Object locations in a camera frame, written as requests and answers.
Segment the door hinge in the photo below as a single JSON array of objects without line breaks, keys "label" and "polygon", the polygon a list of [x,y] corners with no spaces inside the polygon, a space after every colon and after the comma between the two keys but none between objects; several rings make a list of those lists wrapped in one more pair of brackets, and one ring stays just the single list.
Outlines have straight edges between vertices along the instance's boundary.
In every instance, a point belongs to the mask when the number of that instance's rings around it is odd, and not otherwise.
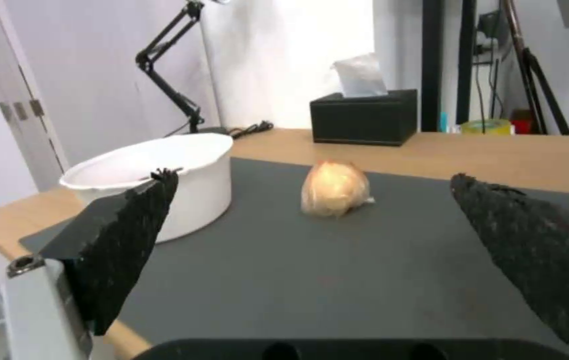
[{"label": "door hinge", "polygon": [[36,117],[45,116],[45,110],[43,110],[43,106],[40,104],[40,100],[37,98],[29,100],[29,105],[31,105],[31,110],[33,110],[33,114]]},{"label": "door hinge", "polygon": [[0,111],[2,116],[4,116],[5,121],[9,123],[11,121],[11,106],[7,105],[5,102],[0,102]]},{"label": "door hinge", "polygon": [[15,110],[15,114],[17,115],[18,119],[25,121],[29,118],[29,116],[27,115],[27,110],[25,110],[25,107],[22,105],[21,102],[14,102],[13,109]]}]

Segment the wooden table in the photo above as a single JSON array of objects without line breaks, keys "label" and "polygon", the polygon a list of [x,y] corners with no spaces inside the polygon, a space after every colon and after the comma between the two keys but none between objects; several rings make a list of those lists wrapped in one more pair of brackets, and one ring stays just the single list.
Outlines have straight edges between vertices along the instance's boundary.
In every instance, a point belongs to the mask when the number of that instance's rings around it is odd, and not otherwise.
[{"label": "wooden table", "polygon": [[[449,179],[467,173],[481,180],[545,191],[569,192],[569,137],[481,136],[421,133],[404,146],[314,144],[309,130],[275,129],[235,142],[237,158],[311,165],[348,160],[365,171]],[[82,209],[66,189],[54,189],[0,207],[0,253],[28,254],[19,239],[68,219]],[[133,358],[149,342],[116,321],[107,333],[116,353]]]}]

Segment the lamp base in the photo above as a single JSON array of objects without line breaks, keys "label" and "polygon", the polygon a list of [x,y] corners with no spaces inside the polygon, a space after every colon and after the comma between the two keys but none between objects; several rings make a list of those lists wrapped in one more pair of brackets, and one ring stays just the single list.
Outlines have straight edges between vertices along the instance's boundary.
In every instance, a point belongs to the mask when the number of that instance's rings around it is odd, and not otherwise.
[{"label": "lamp base", "polygon": [[229,130],[222,126],[211,126],[211,127],[202,127],[198,129],[198,133],[214,133],[214,134],[222,134],[222,135],[229,135]]}]

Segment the desk lamp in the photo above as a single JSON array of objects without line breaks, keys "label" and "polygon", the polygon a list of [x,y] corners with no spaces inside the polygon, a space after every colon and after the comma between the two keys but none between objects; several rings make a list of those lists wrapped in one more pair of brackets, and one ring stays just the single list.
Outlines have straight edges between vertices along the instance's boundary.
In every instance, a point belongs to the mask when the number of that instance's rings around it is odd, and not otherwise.
[{"label": "desk lamp", "polygon": [[[227,4],[230,0],[212,0],[218,4]],[[194,25],[200,21],[200,13],[205,5],[198,0],[187,0],[186,5],[182,10],[173,18],[173,20],[166,25],[166,27],[156,36],[147,47],[138,53],[135,57],[135,62],[138,68],[142,70],[149,78],[165,93],[171,101],[179,107],[179,109],[186,115],[188,122],[185,125],[173,130],[166,136],[173,135],[182,130],[186,125],[189,125],[189,133],[195,134],[198,132],[205,133],[221,133],[227,134],[227,129],[224,127],[207,127],[198,129],[198,125],[205,122],[205,119],[200,115],[200,106],[186,97],[184,94],[175,91],[168,82],[154,69],[154,64],[177,43],[182,36],[184,36]],[[182,27],[173,37],[168,41],[163,41],[169,32],[175,28],[180,21],[185,17],[189,17],[189,21]]]}]

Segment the red object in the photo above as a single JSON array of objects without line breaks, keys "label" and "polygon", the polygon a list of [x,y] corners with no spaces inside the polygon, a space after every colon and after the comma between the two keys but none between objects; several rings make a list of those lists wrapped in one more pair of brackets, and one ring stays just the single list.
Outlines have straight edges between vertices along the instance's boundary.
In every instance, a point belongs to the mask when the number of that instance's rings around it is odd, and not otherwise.
[{"label": "red object", "polygon": [[509,119],[515,128],[516,134],[531,134],[534,124],[531,111],[529,109],[515,109],[511,112]]},{"label": "red object", "polygon": [[532,121],[529,119],[511,120],[516,134],[531,134]]}]

